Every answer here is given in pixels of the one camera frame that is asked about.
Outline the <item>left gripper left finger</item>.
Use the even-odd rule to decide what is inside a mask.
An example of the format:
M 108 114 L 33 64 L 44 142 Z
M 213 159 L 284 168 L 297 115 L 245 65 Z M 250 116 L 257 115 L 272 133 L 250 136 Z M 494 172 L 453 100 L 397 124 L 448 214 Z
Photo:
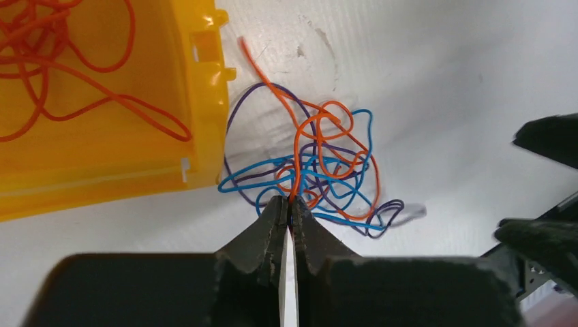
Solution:
M 289 203 L 273 196 L 257 220 L 216 252 L 242 275 L 258 285 L 279 287 Z

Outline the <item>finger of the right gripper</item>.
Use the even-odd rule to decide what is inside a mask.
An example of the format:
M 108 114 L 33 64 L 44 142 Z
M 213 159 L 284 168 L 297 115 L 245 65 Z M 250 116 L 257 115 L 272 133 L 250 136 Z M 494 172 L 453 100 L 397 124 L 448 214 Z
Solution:
M 576 221 L 505 219 L 494 237 L 543 268 L 563 288 L 577 288 Z
M 515 134 L 513 144 L 577 169 L 577 113 L 529 121 Z

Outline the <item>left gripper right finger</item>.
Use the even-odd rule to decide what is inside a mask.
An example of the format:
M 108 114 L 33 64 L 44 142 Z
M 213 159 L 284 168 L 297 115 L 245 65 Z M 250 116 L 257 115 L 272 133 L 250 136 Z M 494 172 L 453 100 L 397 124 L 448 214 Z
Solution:
M 296 286 L 298 293 L 306 294 L 317 279 L 325 278 L 335 258 L 359 258 L 360 255 L 323 227 L 302 197 L 294 198 L 291 213 Z

